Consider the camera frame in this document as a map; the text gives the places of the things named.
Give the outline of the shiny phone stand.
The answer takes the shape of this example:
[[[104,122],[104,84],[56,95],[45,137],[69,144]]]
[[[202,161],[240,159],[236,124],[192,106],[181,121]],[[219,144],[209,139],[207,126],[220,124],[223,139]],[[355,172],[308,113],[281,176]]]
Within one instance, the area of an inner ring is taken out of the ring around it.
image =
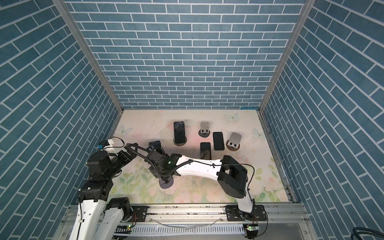
[[[213,142],[215,151],[224,151],[224,136],[222,132],[213,132]]]
[[[161,153],[163,151],[162,146],[161,146],[161,142],[160,141],[149,142],[148,150],[150,150],[150,151],[154,150],[156,152]]]
[[[212,159],[211,143],[209,142],[200,143],[200,159],[202,160]]]

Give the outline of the black phone back stand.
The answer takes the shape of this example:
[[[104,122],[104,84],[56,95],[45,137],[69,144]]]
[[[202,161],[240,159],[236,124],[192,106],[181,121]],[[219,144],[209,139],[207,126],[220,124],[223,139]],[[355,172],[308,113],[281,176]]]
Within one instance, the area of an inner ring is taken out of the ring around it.
[[[174,122],[174,140],[176,143],[181,143],[186,137],[185,122]]]

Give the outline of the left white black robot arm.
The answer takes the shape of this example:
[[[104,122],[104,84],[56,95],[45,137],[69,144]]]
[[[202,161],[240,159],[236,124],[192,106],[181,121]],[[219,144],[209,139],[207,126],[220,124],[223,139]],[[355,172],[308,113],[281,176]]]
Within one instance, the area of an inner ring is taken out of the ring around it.
[[[129,198],[108,196],[113,187],[113,178],[136,154],[125,151],[115,156],[106,150],[93,153],[87,161],[90,175],[80,188],[76,220],[70,235],[71,240],[111,240],[120,222],[137,222],[137,214],[131,207]]]

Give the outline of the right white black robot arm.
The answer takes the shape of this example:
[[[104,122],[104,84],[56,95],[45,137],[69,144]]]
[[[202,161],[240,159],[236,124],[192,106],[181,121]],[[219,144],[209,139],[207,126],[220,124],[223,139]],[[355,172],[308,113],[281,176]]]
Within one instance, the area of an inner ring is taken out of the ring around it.
[[[238,163],[231,156],[217,160],[193,159],[185,155],[161,155],[151,152],[145,159],[150,164],[150,172],[159,179],[161,188],[170,188],[173,176],[197,176],[219,183],[223,191],[237,201],[232,214],[245,221],[267,221],[267,213],[256,205],[249,193],[252,179],[248,178],[245,164]]]

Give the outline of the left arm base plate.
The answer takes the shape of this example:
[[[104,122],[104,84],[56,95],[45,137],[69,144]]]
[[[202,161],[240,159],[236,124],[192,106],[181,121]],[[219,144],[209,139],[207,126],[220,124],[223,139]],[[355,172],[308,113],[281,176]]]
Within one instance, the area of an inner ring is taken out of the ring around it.
[[[148,206],[131,206],[131,210],[127,217],[123,217],[122,222],[143,223],[146,220]]]

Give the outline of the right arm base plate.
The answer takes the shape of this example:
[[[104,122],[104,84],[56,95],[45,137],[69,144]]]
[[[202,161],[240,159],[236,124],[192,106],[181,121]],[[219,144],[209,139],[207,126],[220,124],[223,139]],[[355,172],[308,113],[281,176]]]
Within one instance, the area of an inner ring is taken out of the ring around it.
[[[238,222],[238,221],[266,221],[268,219],[267,212],[263,205],[253,205],[253,209],[250,213],[241,211],[238,205],[227,205],[225,206],[225,212],[227,215],[227,221]]]

